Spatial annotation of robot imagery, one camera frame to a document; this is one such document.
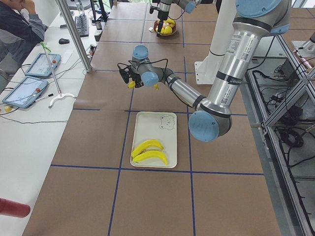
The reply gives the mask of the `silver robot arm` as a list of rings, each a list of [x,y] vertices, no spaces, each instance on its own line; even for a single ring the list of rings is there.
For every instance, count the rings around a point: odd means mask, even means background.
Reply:
[[[176,26],[176,22],[174,19],[168,18],[171,4],[177,4],[182,10],[187,13],[192,13],[198,4],[200,4],[199,0],[160,0],[157,6],[150,6],[150,14],[153,13],[154,10],[158,12],[157,15],[157,26],[154,27],[154,30],[157,34],[157,37],[161,35],[169,35],[173,34],[174,27]]]
[[[124,82],[137,88],[163,83],[184,103],[194,108],[190,133],[209,142],[226,134],[232,126],[230,105],[242,83],[262,38],[289,29],[289,0],[220,0],[213,42],[223,39],[219,68],[207,96],[186,84],[167,67],[155,67],[146,46],[133,49],[132,59],[119,73]]]

